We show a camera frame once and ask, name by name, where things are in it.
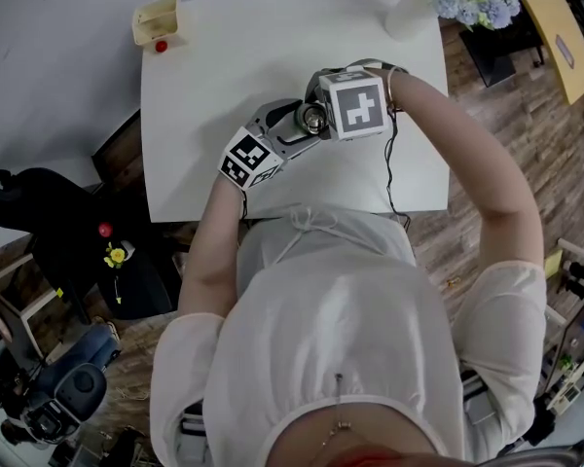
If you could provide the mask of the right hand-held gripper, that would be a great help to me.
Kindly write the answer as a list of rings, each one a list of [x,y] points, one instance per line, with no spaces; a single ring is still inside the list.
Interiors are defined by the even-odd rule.
[[[363,58],[344,68],[323,68],[310,78],[305,102],[320,103],[327,116],[329,139],[349,141],[397,132],[396,108],[376,72],[404,72],[393,64]]]

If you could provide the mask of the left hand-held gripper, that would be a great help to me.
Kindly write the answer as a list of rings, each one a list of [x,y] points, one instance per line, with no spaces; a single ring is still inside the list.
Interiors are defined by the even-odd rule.
[[[297,158],[321,142],[315,135],[292,139],[269,136],[288,114],[303,103],[301,99],[284,98],[262,105],[253,120],[241,126],[225,147],[218,172],[241,191],[248,191],[273,178],[285,167],[289,158]]]

